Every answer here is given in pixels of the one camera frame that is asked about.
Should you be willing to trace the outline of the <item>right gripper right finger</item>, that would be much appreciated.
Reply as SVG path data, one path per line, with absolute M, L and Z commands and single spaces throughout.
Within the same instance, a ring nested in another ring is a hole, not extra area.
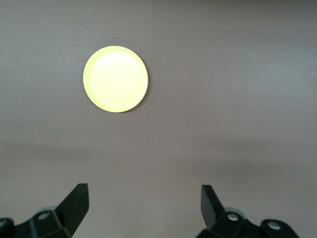
M 206 228 L 199 238 L 297 238 L 285 222 L 266 219 L 259 226 L 237 212 L 226 211 L 211 185 L 201 187 L 201 213 Z

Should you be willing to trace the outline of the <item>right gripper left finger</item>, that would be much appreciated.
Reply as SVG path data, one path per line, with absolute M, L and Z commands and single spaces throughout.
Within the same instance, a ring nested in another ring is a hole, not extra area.
M 89 190 L 80 183 L 51 210 L 43 210 L 14 227 L 16 238 L 71 238 L 89 210 Z

